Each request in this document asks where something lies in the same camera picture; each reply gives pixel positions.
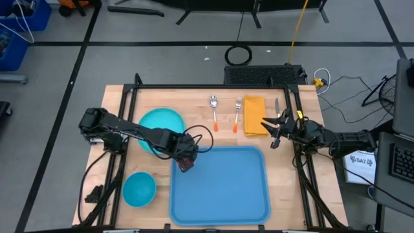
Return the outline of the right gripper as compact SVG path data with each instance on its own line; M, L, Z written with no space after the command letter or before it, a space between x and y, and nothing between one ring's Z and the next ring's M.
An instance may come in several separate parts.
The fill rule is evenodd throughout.
M299 127L295 131L289 131L286 127L286 121L290 118L290 114L291 114L291 110L285 109L282 112L281 116L278 118L263 118L265 122L279 126L278 128L275 128L268 124L264 125L264 128L274 138L274 141L271 143L271 148L279 147L281 137L285 137L287 139L292 139L292 140L295 140L298 137L298 134L300 132Z

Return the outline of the orange cloth napkin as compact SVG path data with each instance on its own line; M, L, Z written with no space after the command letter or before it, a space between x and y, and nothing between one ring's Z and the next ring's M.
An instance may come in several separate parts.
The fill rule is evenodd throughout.
M265 98L246 95L244 97L244 132L246 137L264 137L268 131L261 125L267 116Z

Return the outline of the teal plate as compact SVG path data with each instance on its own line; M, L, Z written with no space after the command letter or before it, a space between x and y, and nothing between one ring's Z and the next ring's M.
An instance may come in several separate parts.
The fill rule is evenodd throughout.
M169 108L157 108L147 112L138 123L141 128L166 128L177 133L183 133L185 123L182 117Z

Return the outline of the fork with orange handle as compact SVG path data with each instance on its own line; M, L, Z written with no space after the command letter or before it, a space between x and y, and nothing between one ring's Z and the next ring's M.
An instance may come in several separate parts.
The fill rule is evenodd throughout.
M234 120L234 126L233 126L233 132L234 133L237 133L238 118L239 118L239 112L240 112L240 109L241 109L241 105L242 105L242 98L238 97L236 99L236 103L235 103L236 112L235 112L235 120Z

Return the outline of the spoon with orange handle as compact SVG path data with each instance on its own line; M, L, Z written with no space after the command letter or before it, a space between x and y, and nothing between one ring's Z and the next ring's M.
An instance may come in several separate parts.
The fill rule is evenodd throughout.
M210 106L213 109L213 130L218 131L218 123L217 123L217 113L216 113L216 107L217 107L218 101L217 97L214 95L211 95L210 97Z

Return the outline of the blue bowl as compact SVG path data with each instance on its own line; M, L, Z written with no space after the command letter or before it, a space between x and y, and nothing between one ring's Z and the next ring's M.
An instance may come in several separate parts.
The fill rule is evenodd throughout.
M147 206L155 198L157 183L147 172L136 172L130 175L122 187L124 201L132 207Z

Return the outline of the blue plastic tray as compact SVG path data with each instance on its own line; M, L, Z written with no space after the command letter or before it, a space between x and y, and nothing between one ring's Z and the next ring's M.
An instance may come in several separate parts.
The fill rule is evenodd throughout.
M271 213L265 157L255 146L215 146L183 173L171 164L169 216L180 226L258 225Z

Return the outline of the black perforated computer case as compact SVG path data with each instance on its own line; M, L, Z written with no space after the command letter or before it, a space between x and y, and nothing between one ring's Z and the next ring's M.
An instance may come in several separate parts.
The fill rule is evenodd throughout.
M301 65L226 66L224 84L289 85L307 83L307 73Z

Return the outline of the white printed sheet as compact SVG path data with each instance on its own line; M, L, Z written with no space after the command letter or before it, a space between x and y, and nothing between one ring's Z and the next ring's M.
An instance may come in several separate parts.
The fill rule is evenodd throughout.
M376 153L367 151L355 151L343 158L343 167L345 168L345 181L353 184L369 183L359 177L362 176L370 183L375 181L376 172Z

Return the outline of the grey laptop with black keys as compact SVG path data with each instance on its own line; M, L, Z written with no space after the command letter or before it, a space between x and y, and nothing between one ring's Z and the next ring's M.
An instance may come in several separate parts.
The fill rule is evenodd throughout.
M390 174L392 147L398 146L414 152L414 142L381 132L376 160L374 200L397 212L414 218L414 184Z

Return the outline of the grey panel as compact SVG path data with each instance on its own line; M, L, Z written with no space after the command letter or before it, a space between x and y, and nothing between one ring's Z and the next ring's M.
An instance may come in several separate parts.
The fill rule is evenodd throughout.
M414 138L414 58L397 61L393 130Z

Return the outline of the long black bar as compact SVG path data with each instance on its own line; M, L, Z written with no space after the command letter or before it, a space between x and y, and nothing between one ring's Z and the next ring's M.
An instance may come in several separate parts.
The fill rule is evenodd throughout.
M122 6L108 6L107 10L110 12L128 13L128 14L142 14L150 16L164 17L164 13L158 10L146 9L146 8L129 8Z

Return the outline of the orange object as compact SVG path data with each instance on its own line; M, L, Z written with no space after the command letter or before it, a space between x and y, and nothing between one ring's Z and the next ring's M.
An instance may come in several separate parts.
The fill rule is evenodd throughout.
M58 2L61 6L66 6L66 7L69 7L70 9L76 8L74 4L75 2L77 2L82 7L89 5L88 0L58 0Z

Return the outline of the black chair base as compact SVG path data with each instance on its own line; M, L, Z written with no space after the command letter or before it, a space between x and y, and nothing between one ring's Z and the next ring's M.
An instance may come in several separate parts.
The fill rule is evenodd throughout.
M9 102L0 101L0 119L9 117L13 114L11 105Z

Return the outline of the grey bar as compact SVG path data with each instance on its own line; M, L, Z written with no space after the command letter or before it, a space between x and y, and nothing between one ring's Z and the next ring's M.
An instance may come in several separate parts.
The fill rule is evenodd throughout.
M0 82L27 84L28 78L21 74L0 74Z

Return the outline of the blue plastic bin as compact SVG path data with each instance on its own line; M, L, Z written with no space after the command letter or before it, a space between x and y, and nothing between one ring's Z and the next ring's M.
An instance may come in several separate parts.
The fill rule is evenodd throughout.
M51 10L46 0L0 0L0 25L18 32L42 31Z
M7 29L0 29L0 71L20 68L28 43Z

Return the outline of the black metal table frame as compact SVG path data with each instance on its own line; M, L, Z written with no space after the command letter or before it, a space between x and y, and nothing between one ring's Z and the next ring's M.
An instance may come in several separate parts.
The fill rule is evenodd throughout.
M129 84L108 85L102 104L111 113L123 118L139 121L148 111L156 107L170 107L178 111L191 134L203 134L202 145L258 147L265 156L271 213L265 222L267 230L303 230L307 225L328 226L321 216L310 193L300 184L298 172L292 165L294 148L291 141L282 140L279 147L270 147L269 137L246 137L242 129L234 133L235 100L244 95L263 96L267 115L275 117L275 99L279 108L293 102L293 95L285 95L281 89L269 87L236 87L232 85L149 85L143 84L132 92ZM218 131L213 130L213 109L210 97L217 97ZM145 171L157 181L154 201L144 208L128 206L119 191L114 191L109 204L99 213L95 225L112 225L116 228L160 229L171 223L169 218L170 161L162 161L144 151L136 140L132 140L125 156L124 175Z

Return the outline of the small black bracket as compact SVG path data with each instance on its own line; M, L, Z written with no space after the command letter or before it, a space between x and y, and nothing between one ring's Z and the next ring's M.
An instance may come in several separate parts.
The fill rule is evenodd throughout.
M85 198L84 201L86 203L98 203L101 195L102 195L102 191L103 191L104 186L103 185L99 185L99 186L95 186L93 188L93 190L91 191L90 194L88 194Z

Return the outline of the black stand frame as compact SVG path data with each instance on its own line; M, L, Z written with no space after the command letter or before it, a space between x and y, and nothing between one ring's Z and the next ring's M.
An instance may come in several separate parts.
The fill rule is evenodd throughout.
M176 22L180 25L191 12L217 11L251 13L256 28L261 28L259 12L300 9L306 0L175 0L184 15Z

